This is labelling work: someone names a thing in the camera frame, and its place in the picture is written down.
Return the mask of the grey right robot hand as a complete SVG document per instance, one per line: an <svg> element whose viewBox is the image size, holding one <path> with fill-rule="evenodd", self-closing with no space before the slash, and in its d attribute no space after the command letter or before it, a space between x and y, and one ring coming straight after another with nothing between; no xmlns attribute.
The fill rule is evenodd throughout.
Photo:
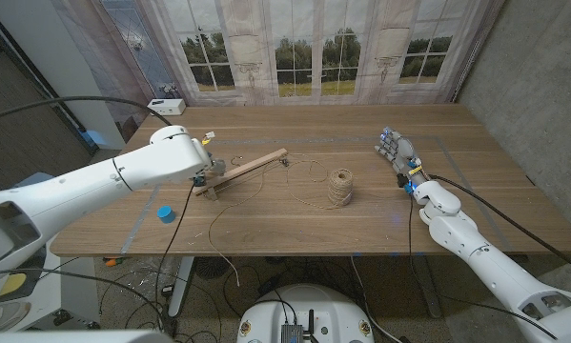
<svg viewBox="0 0 571 343"><path fill-rule="evenodd" d="M392 164L400 188L414 190L430 180L407 138L389 127L383 129L379 138L380 142L375 146L375 150Z"/></svg>

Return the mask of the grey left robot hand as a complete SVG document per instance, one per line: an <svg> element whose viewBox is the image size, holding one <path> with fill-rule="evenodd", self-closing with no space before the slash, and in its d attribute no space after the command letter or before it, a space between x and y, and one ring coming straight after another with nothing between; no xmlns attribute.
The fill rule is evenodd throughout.
<svg viewBox="0 0 571 343"><path fill-rule="evenodd" d="M206 186L209 179L216 176L223 176L226 171L226 164L223 159L213 157L211 154L209 154L209 157L211 160L211 166L193 178L195 187Z"/></svg>

